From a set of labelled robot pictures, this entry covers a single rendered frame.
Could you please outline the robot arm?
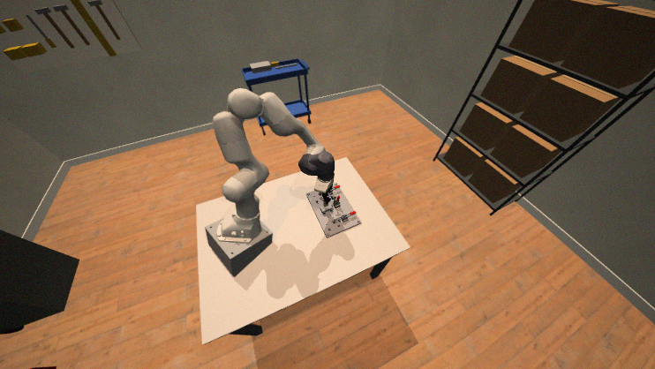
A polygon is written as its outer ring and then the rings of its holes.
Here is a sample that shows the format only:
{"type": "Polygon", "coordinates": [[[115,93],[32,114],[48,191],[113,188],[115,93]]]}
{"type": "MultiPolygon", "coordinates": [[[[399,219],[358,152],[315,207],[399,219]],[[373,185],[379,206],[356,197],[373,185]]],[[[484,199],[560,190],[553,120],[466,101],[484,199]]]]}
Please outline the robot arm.
{"type": "Polygon", "coordinates": [[[223,219],[224,222],[220,222],[217,237],[223,242],[249,244],[261,233],[260,199],[254,192],[265,183],[269,170],[252,154],[243,127],[245,119],[261,116],[275,135],[287,137],[296,134],[304,141],[307,149],[298,162],[298,167],[308,176],[317,176],[314,186],[316,192],[326,193],[334,183],[335,160],[304,123],[291,115],[274,93],[258,96],[242,89],[230,93],[227,110],[213,118],[215,136],[225,161],[236,164],[239,169],[239,172],[222,186],[225,199],[239,203],[235,203],[233,217],[232,214],[227,215],[223,219]]]}

